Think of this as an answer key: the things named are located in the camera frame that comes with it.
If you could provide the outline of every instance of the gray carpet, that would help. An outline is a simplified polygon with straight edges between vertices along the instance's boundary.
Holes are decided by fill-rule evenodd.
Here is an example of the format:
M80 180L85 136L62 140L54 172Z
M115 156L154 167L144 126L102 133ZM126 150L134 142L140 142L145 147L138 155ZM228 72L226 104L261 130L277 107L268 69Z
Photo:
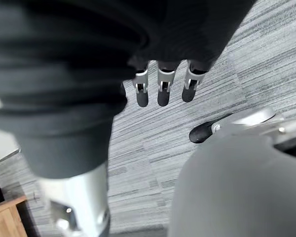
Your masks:
M193 127L266 105L296 118L296 0L258 1L191 103L181 100L185 71L182 62L164 108L157 104L155 62L149 66L146 108L137 105L132 83L124 84L128 105L115 118L110 147L112 233L167 227L176 178L196 147L188 140ZM0 164L5 192L13 192L13 183L28 195L38 232L58 236L20 155Z

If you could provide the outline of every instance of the wooden furniture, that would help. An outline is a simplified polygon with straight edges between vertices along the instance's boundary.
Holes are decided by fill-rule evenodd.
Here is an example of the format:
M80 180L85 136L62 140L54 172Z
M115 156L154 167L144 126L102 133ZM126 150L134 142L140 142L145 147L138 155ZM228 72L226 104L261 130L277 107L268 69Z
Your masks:
M0 237L27 237L16 205L24 202L25 196L0 203Z

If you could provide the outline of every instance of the black fabric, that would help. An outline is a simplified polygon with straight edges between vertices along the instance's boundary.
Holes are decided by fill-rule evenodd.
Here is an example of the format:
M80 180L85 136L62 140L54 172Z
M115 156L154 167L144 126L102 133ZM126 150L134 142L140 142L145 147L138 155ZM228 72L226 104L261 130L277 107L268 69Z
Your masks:
M37 176L105 162L129 65L193 59L207 71L254 0L154 2L0 0L0 128Z

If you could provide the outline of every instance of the metal bracket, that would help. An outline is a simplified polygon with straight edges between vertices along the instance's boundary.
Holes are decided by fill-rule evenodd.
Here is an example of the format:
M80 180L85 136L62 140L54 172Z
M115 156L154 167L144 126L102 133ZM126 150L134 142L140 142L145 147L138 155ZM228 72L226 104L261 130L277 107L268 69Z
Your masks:
M162 70L158 69L158 85L160 92L162 92L162 87L165 82L167 83L167 92L170 92L170 86L173 84L175 74L176 71L163 72Z
M191 81L194 80L194 81L196 81L196 84L194 86L194 90L196 90L197 86L203 81L206 73L200 74L200 75L194 74L193 72L191 72L190 65L191 65L191 63L189 62L188 67L187 67L187 71L186 71L186 75L185 75L184 87L185 87L185 89L188 90L189 86L191 85Z
M136 77L133 79L133 86L136 89L136 93L139 94L138 85L142 85L142 90L147 93L148 90L148 69L143 73L136 73Z

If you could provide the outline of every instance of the wooden cabinet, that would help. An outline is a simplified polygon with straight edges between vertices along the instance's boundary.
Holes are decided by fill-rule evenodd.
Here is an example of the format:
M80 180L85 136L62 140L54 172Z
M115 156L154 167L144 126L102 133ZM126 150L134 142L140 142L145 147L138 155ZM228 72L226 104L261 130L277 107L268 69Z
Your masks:
M0 203L0 237L27 237L16 205L26 197Z

